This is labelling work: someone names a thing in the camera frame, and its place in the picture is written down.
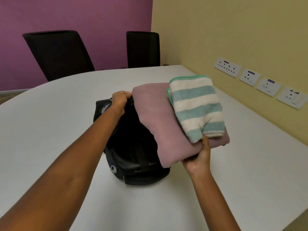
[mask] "power socket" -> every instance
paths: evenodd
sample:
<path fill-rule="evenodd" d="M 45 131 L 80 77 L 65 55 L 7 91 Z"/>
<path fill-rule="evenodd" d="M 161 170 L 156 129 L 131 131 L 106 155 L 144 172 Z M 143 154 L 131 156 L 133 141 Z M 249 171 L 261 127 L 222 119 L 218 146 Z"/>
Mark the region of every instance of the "power socket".
<path fill-rule="evenodd" d="M 257 86 L 257 89 L 273 97 L 276 95 L 276 93 L 279 91 L 281 87 L 282 87 L 281 83 L 278 83 L 269 78 L 264 78 L 260 81 L 259 85 Z"/>
<path fill-rule="evenodd" d="M 234 64 L 233 62 L 227 61 L 223 58 L 217 58 L 214 67 L 234 78 L 238 76 L 238 73 L 242 68 L 241 66 Z"/>
<path fill-rule="evenodd" d="M 280 93 L 277 100 L 293 108 L 300 109 L 308 101 L 308 95 L 298 92 L 291 87 L 286 87 Z"/>
<path fill-rule="evenodd" d="M 254 86 L 258 81 L 258 79 L 260 78 L 260 76 L 261 74 L 246 68 L 244 69 L 240 80 L 243 81 L 244 83 L 247 83 L 250 86 Z"/>

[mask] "black chair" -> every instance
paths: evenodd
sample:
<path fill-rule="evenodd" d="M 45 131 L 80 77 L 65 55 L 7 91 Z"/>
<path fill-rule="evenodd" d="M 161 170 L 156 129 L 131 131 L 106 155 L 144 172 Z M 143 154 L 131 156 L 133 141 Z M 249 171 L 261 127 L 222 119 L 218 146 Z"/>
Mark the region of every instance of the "black chair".
<path fill-rule="evenodd" d="M 22 35 L 48 81 L 94 71 L 77 31 L 47 31 Z"/>
<path fill-rule="evenodd" d="M 159 34 L 126 33 L 128 68 L 160 66 Z"/>

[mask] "green towel edge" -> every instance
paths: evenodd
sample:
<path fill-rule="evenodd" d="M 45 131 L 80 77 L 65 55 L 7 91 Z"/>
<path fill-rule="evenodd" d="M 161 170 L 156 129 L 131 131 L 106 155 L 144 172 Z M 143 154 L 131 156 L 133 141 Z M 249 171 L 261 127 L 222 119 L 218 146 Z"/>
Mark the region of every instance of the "green towel edge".
<path fill-rule="evenodd" d="M 206 77 L 206 78 L 208 78 L 207 75 L 179 76 L 179 77 L 175 77 L 175 78 L 171 79 L 169 83 L 171 83 L 172 81 L 175 81 L 175 80 L 195 79 L 195 78 L 201 78 L 201 77 Z"/>
<path fill-rule="evenodd" d="M 170 94 L 170 88 L 168 88 L 166 91 L 167 91 L 169 100 L 170 100 L 170 102 L 171 102 L 171 104 L 172 104 L 172 107 L 173 107 L 173 100 L 172 100 L 172 96 L 171 96 L 171 94 Z"/>

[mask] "floor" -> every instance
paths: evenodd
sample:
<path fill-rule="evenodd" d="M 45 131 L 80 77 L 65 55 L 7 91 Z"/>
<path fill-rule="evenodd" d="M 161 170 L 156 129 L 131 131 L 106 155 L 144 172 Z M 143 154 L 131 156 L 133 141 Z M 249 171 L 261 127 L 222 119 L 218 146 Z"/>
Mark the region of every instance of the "floor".
<path fill-rule="evenodd" d="M 0 95 L 0 105 L 19 94 L 21 93 Z M 286 227 L 283 231 L 304 231 L 308 230 L 307 227 L 308 227 L 308 210 L 303 212 L 297 219 L 295 219 L 295 221 L 293 221 L 290 225 L 288 225 L 288 227 Z"/>
<path fill-rule="evenodd" d="M 5 95 L 0 95 L 0 105 L 19 94 L 21 93 L 10 93 L 10 94 L 5 94 Z"/>

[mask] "pink towel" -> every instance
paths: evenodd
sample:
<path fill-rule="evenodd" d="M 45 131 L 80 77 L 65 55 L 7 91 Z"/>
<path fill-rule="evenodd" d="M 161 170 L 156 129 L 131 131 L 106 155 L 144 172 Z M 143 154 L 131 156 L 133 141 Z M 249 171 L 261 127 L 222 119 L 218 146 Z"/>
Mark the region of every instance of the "pink towel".
<path fill-rule="evenodd" d="M 190 143 L 184 134 L 169 101 L 166 90 L 169 83 L 149 83 L 133 89 L 135 109 L 140 122 L 154 135 L 157 154 L 164 168 L 187 157 L 198 154 L 201 142 Z M 230 142 L 225 131 L 219 138 L 210 139 L 210 147 L 226 145 Z"/>

